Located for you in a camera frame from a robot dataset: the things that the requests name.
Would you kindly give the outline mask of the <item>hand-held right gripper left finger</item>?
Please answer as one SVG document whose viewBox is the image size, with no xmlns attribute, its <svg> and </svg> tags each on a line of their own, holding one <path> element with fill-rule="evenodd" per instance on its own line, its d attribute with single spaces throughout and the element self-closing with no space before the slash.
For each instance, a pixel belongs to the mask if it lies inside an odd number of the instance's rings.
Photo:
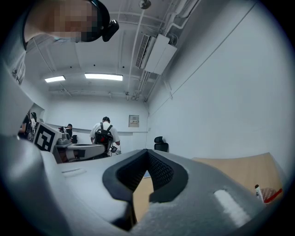
<svg viewBox="0 0 295 236">
<path fill-rule="evenodd" d="M 148 228 L 136 223 L 133 192 L 115 173 L 113 165 L 130 163 L 146 150 L 116 158 L 58 164 L 42 153 L 44 204 L 42 231 L 49 236 L 146 236 Z"/>
</svg>

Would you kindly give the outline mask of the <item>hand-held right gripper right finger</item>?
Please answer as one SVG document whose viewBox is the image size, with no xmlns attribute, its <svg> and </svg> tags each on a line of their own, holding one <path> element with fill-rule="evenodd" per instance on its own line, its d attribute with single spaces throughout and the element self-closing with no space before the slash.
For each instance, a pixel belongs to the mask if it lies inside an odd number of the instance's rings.
<svg viewBox="0 0 295 236">
<path fill-rule="evenodd" d="M 151 203 L 134 236 L 225 236 L 265 208 L 248 189 L 210 165 L 171 153 L 157 154 L 188 173 L 184 190 L 171 202 Z"/>
</svg>

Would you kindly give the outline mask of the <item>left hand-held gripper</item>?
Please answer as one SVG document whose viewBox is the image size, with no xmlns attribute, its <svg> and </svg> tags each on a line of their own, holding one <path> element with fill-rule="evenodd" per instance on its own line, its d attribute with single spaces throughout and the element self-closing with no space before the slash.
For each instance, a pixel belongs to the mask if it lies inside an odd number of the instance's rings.
<svg viewBox="0 0 295 236">
<path fill-rule="evenodd" d="M 33 143 L 41 150 L 53 154 L 57 163 L 86 161 L 106 158 L 105 146 L 101 144 L 73 144 L 68 133 L 39 123 Z"/>
</svg>

